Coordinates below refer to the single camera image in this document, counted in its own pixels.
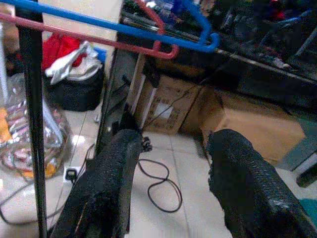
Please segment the black laundry bag with clothes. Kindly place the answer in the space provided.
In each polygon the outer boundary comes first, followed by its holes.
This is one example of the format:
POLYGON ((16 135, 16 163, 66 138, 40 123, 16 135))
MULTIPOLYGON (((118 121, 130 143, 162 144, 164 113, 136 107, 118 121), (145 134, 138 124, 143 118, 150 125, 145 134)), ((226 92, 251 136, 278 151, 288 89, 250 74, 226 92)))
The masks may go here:
POLYGON ((106 50, 89 41, 53 33, 43 42, 43 79, 47 99, 69 111, 92 111, 99 104, 106 50))

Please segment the clear bag of snacks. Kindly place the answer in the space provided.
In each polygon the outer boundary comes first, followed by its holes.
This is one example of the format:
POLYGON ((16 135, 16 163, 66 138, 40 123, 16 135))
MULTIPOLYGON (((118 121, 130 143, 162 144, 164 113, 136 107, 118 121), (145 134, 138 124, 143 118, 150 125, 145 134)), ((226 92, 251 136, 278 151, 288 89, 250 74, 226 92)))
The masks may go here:
MULTIPOLYGON (((0 164, 31 179, 31 133, 23 73, 8 78, 7 92, 6 103, 0 94, 0 164)), ((63 162, 70 126, 64 113, 48 106, 46 101, 43 101, 43 135, 45 175, 50 178, 63 162)))

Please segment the red plastic hanger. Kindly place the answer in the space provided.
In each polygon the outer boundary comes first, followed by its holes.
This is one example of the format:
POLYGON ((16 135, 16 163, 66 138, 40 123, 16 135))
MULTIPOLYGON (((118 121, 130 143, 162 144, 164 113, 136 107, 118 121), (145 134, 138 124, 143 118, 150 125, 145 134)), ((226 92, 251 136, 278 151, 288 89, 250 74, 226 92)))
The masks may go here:
POLYGON ((122 42, 116 42, 116 41, 112 41, 112 40, 103 39, 100 37, 94 37, 94 36, 90 36, 90 35, 72 32, 69 30, 62 29, 62 28, 57 28, 57 27, 45 25, 43 23, 40 23, 40 22, 37 22, 34 20, 25 19, 22 17, 15 17, 15 16, 11 16, 8 14, 4 14, 4 13, 0 13, 0 20, 3 20, 4 22, 13 23, 17 26, 30 28, 32 30, 38 30, 40 32, 48 31, 48 32, 53 32, 53 33, 57 33, 60 35, 67 35, 67 36, 74 37, 76 39, 87 40, 87 41, 94 42, 94 43, 100 43, 100 44, 108 45, 108 46, 115 47, 115 48, 118 48, 121 50, 126 50, 126 51, 130 51, 130 52, 134 52, 134 53, 149 55, 149 56, 152 56, 155 58, 170 60, 170 59, 175 58, 177 56, 177 54, 179 53, 179 47, 177 45, 172 45, 171 52, 165 53, 165 52, 161 52, 158 49, 158 47, 155 47, 155 46, 153 46, 153 48, 149 49, 149 48, 139 47, 139 46, 126 44, 126 43, 122 43, 122 42))

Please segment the black clothes rack frame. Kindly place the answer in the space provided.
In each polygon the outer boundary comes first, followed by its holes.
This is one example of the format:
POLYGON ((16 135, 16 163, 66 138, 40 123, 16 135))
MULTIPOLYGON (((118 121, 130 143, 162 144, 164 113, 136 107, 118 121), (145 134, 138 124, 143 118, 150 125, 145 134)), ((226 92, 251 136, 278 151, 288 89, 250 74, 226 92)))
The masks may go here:
POLYGON ((24 63, 39 238, 47 238, 42 104, 42 33, 23 26, 18 26, 18 33, 20 52, 24 63))

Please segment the large plain cardboard box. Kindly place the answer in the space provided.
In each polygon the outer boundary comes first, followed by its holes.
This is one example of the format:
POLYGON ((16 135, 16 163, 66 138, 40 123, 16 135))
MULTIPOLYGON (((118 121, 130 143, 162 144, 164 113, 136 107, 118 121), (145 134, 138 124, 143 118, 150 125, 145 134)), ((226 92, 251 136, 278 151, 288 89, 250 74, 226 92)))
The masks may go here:
POLYGON ((180 131, 201 135, 206 143, 211 132, 223 129, 242 134, 272 164, 282 162, 306 137, 298 121, 280 106, 204 87, 180 131))

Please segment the black desk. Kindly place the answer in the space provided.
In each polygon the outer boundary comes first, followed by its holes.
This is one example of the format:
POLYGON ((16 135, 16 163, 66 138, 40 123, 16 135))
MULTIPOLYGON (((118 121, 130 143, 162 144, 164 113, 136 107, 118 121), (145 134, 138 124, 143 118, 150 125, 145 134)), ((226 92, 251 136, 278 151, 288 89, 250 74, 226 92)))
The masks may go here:
POLYGON ((197 81, 317 115, 317 0, 142 0, 165 33, 200 43, 203 26, 219 36, 214 52, 181 47, 173 63, 198 71, 197 81))

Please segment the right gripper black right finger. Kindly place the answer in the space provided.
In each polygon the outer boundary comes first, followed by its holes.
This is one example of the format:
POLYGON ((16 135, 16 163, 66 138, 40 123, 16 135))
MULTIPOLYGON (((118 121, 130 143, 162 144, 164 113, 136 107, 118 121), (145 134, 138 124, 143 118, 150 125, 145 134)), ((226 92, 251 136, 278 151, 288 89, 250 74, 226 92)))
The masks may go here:
POLYGON ((240 133, 209 135, 209 187, 233 238, 317 238, 317 227, 300 201, 240 133))

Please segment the blue plastic hanger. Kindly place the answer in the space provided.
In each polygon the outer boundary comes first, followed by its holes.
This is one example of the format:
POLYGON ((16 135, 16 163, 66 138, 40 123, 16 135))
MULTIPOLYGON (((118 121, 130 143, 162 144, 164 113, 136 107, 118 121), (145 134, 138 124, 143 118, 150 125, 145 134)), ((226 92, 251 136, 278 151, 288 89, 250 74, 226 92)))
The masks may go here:
POLYGON ((170 45, 177 45, 183 48, 188 48, 195 51, 212 53, 219 46, 220 36, 217 33, 212 32, 211 24, 204 17, 199 8, 193 4, 191 0, 182 0, 183 5, 196 21, 202 26, 202 32, 199 42, 194 43, 188 40, 182 40, 165 35, 164 33, 151 33, 149 31, 142 30, 140 28, 134 28, 131 26, 109 22, 103 19, 83 15, 73 11, 65 10, 62 8, 50 6, 43 3, 34 2, 31 0, 0 0, 0 2, 7 3, 13 6, 17 6, 23 9, 30 10, 36 13, 46 13, 53 16, 58 16, 81 23, 87 23, 102 28, 115 30, 126 35, 134 37, 140 37, 144 39, 160 41, 170 45))

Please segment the labelled cardboard box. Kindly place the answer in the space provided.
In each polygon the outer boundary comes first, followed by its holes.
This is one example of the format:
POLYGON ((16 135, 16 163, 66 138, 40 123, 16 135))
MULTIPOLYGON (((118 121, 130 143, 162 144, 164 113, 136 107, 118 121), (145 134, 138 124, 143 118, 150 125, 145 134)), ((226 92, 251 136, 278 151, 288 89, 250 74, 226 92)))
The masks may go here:
POLYGON ((178 78, 143 72, 132 80, 127 105, 142 131, 176 134, 200 89, 178 78))

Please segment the white power strip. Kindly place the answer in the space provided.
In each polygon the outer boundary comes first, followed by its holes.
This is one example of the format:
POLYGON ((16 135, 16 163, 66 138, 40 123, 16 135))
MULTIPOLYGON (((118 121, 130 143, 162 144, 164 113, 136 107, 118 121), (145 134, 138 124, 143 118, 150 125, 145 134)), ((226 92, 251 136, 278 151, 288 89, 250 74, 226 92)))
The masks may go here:
POLYGON ((79 176, 79 167, 64 167, 63 182, 73 185, 79 176))

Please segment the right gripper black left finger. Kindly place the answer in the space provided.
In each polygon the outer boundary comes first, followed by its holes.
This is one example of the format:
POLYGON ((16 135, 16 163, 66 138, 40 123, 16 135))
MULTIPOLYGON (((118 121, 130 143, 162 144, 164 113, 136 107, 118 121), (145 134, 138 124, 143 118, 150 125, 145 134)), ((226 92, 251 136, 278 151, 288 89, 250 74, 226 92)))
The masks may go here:
POLYGON ((73 186, 50 238, 124 238, 141 134, 120 130, 73 186))

